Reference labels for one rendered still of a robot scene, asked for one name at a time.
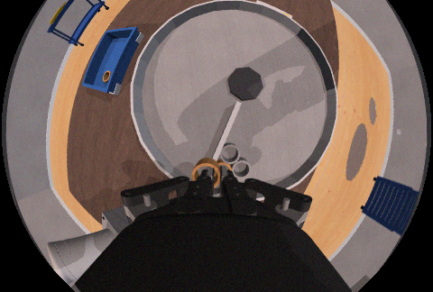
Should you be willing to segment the bronze bushing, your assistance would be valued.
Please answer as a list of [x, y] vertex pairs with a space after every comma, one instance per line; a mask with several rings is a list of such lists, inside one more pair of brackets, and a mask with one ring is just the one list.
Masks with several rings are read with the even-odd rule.
[[214, 187], [216, 187], [220, 182], [220, 166], [215, 160], [210, 158], [204, 158], [198, 161], [198, 163], [196, 164], [195, 168], [192, 171], [192, 175], [191, 175], [192, 180], [194, 181], [197, 179], [197, 177], [199, 176], [198, 168], [203, 166], [209, 166], [211, 168], [215, 168], [216, 175], [214, 176]]
[[107, 71], [107, 72], [104, 74], [104, 76], [103, 76], [103, 81], [104, 81], [104, 82], [108, 83], [108, 80], [109, 80], [109, 78], [110, 78], [111, 73], [112, 73], [112, 72]]
[[217, 160], [217, 162], [218, 162], [219, 165], [226, 165], [226, 166], [229, 167], [230, 170], [232, 170], [230, 164], [226, 164], [226, 163], [224, 163], [221, 159], [220, 159], [220, 160]]

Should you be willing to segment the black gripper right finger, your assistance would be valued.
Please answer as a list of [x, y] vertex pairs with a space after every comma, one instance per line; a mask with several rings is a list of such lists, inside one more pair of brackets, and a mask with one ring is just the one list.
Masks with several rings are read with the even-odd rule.
[[[219, 197], [226, 196], [230, 214], [257, 216], [258, 204], [289, 217], [302, 229], [312, 203], [311, 196], [255, 178], [247, 178], [244, 183], [238, 182], [233, 175], [232, 170], [220, 166]], [[264, 202], [256, 200], [257, 192], [264, 196]]]

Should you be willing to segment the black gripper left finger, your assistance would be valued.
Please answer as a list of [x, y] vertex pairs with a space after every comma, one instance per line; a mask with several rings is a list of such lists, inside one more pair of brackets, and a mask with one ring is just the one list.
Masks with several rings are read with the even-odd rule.
[[[214, 176], [215, 168], [208, 167], [201, 171], [195, 181], [180, 176], [123, 190], [120, 194], [128, 223], [132, 224], [140, 214], [176, 201], [176, 214], [203, 214], [207, 196], [214, 196]], [[169, 201], [169, 193], [174, 190], [177, 191], [177, 197]]]

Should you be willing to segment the grey round turntable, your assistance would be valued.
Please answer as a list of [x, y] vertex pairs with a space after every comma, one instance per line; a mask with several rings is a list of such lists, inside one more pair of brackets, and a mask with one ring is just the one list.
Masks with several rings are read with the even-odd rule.
[[174, 15], [144, 46], [131, 81], [140, 143], [166, 176], [189, 181], [199, 160], [220, 160], [231, 142], [251, 166], [247, 178], [297, 186], [332, 142], [337, 106], [323, 50], [292, 15], [258, 0]]

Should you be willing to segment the blue crate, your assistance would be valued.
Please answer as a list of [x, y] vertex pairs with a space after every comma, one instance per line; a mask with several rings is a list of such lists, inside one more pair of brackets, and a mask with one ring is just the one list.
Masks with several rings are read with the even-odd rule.
[[[125, 72], [143, 39], [138, 27], [106, 31], [88, 65], [82, 86], [119, 95]], [[105, 72], [111, 71], [108, 83], [103, 81]]]

